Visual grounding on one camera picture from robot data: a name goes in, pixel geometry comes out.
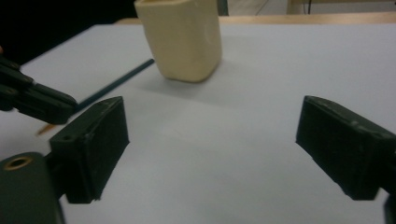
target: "table surface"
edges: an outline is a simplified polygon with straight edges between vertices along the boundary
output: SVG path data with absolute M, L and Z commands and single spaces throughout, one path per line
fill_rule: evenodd
M 219 17 L 230 24 L 368 24 L 396 23 L 396 12 L 340 13 L 313 15 L 230 16 Z M 126 18 L 118 24 L 140 24 L 139 19 Z
M 222 24 L 223 57 L 200 84 L 155 65 L 121 95 L 131 143 L 101 201 L 69 204 L 74 223 L 383 223 L 387 193 L 354 202 L 295 144 L 305 95 L 396 132 L 396 24 Z M 142 25 L 99 25 L 26 64 L 81 101 L 151 57 Z M 46 154 L 44 123 L 0 113 L 0 158 Z

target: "pencil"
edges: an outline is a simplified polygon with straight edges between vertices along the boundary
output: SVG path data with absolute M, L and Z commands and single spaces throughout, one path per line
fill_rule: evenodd
M 154 60 L 153 59 L 147 60 L 146 62 L 144 62 L 144 63 L 140 64 L 139 66 L 137 66 L 131 72 L 125 74 L 122 77 L 119 77 L 115 81 L 113 81 L 110 84 L 108 84 L 107 86 L 103 87 L 101 90 L 97 91 L 96 93 L 92 94 L 91 96 L 89 96 L 85 100 L 81 101 L 79 104 L 76 105 L 74 114 L 77 114 L 79 111 L 85 109 L 87 106 L 91 105 L 92 103 L 94 103 L 95 101 L 97 101 L 98 99 L 103 97 L 104 95 L 106 95 L 109 92 L 113 91 L 119 85 L 121 85 L 122 83 L 124 83 L 125 81 L 130 79 L 131 77 L 136 76 L 137 74 L 139 74 L 140 72 L 142 72 L 143 70 L 145 70 L 146 68 L 148 68 L 152 64 L 154 64 Z M 48 131 L 52 130 L 55 127 L 56 127 L 56 125 L 54 125 L 54 124 L 47 124 L 42 129 L 40 129 L 37 132 L 36 135 L 41 135 L 43 133 L 47 133 Z

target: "dark background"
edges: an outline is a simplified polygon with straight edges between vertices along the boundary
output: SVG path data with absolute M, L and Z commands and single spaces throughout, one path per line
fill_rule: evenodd
M 24 64 L 95 24 L 136 18 L 134 0 L 0 0 L 0 46 Z

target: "pencil tip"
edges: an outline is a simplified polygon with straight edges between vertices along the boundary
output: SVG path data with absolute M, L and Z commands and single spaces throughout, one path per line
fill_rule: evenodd
M 47 124 L 46 126 L 44 126 L 42 129 L 38 130 L 38 132 L 35 134 L 36 136 L 39 136 L 43 133 L 47 133 L 50 130 L 52 130 L 53 128 L 55 128 L 56 125 L 55 124 Z

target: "beige cup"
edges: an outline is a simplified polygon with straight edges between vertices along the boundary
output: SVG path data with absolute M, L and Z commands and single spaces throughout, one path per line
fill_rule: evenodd
M 200 82 L 221 60 L 216 0 L 137 0 L 137 16 L 161 74 Z

